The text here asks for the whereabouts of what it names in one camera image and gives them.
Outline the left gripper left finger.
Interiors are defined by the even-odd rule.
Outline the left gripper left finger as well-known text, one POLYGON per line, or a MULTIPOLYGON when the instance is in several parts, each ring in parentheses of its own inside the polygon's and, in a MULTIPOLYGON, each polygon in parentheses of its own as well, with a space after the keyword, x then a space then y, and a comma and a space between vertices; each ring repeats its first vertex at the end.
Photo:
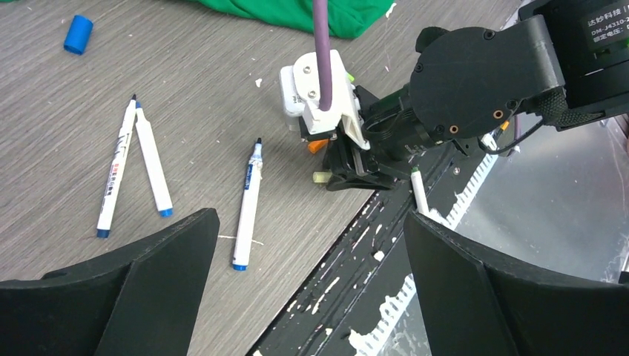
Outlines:
POLYGON ((3 355, 186 355, 220 221, 203 208, 98 257, 1 283, 3 355))

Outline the yellow pen cap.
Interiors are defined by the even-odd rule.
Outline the yellow pen cap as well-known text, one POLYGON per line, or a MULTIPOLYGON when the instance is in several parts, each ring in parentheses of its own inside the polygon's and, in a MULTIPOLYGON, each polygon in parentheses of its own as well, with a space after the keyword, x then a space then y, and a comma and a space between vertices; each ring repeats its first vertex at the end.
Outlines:
POLYGON ((312 181, 316 184, 327 184, 332 178, 330 171, 315 171, 312 174, 312 181))

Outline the blue pen cap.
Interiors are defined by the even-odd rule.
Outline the blue pen cap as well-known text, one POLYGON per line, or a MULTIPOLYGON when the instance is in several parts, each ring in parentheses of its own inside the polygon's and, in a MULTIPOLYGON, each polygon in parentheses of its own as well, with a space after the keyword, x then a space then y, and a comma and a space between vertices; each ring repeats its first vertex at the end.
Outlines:
POLYGON ((76 55, 82 55, 90 40, 93 30, 93 22, 81 15, 75 15, 68 28, 63 48, 76 55))

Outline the green cloth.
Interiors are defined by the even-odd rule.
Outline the green cloth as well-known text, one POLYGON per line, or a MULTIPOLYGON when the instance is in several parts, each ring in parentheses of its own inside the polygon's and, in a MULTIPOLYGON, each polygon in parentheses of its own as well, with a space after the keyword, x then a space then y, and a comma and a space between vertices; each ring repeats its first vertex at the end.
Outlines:
MULTIPOLYGON (((199 1, 218 13, 266 24, 287 27, 306 33, 314 32, 312 1, 199 1)), ((340 39, 356 39, 392 9, 394 2, 328 1, 329 34, 340 39)))

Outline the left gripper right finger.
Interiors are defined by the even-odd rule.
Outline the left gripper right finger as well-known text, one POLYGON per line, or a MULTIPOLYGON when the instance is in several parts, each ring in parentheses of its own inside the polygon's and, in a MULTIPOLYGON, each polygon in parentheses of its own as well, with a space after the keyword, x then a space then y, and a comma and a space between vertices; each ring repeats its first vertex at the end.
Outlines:
POLYGON ((514 258, 420 214, 404 238, 434 355, 626 355, 628 286, 514 258))

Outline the white marker blue end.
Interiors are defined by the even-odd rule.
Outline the white marker blue end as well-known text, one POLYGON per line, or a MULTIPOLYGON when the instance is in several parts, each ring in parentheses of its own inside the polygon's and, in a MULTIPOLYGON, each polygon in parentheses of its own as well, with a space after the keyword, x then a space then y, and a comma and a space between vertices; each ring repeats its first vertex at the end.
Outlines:
POLYGON ((245 271, 249 265, 263 167, 262 149, 262 139, 257 138, 252 155, 248 161, 240 206, 240 217, 232 259, 232 268, 235 271, 245 271))

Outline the white marker blue tip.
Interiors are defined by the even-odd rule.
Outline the white marker blue tip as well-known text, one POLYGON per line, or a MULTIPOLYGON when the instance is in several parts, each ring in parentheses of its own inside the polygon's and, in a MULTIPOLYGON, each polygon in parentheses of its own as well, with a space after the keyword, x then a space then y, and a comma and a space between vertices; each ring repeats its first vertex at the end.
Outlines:
POLYGON ((136 101, 135 126, 157 211, 162 218, 171 217, 174 207, 159 157, 154 132, 151 123, 145 117, 139 101, 136 101))

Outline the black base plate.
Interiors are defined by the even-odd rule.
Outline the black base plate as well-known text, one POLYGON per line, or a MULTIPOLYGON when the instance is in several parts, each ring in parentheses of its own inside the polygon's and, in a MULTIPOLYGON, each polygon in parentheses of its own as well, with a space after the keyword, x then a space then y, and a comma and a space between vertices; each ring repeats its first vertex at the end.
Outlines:
POLYGON ((408 182, 375 192, 249 349, 250 355, 376 355, 415 296, 408 182))

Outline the white marker green tip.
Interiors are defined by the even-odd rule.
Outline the white marker green tip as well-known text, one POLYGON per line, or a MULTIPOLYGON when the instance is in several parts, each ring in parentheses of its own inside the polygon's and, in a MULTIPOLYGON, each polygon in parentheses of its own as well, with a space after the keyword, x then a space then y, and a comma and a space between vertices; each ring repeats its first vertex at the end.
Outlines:
POLYGON ((428 216, 430 209, 427 203, 423 177, 418 167, 412 168, 410 182, 412 185, 412 191, 414 194, 418 213, 428 216))

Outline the orange pen cap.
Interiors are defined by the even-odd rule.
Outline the orange pen cap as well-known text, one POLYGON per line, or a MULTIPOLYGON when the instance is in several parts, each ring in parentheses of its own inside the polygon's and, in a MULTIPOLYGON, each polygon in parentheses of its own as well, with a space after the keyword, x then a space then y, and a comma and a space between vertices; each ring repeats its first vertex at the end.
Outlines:
POLYGON ((321 151, 323 148, 325 148, 328 144, 329 140, 328 139, 321 139, 321 140, 316 140, 316 141, 312 141, 307 145, 307 148, 309 150, 309 152, 311 154, 316 154, 317 152, 321 151))

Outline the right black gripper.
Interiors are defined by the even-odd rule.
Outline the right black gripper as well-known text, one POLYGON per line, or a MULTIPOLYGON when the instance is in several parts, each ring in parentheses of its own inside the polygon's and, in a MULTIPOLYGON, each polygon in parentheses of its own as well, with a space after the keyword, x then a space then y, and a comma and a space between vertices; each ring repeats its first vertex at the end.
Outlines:
POLYGON ((395 178, 382 172, 391 159, 383 153, 380 144, 390 137, 393 110, 383 109, 378 97, 361 85, 355 87, 353 94, 358 101, 359 117, 367 123, 366 130, 359 124, 359 131, 366 133, 368 139, 374 139, 376 148, 359 148, 343 125, 337 128, 337 138, 328 144, 323 157, 323 168, 332 172, 326 189, 391 190, 396 185, 395 178))

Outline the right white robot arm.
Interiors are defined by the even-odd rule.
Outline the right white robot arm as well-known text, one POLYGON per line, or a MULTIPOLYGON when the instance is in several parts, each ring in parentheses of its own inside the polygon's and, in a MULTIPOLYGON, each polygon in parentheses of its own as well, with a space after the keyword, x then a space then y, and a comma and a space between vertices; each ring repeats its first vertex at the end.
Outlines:
POLYGON ((628 3, 532 1, 503 30, 424 28, 409 81, 384 98, 355 88, 369 148, 341 129, 329 191, 389 190, 410 161, 452 142, 463 154, 520 113, 565 131, 628 112, 628 3))

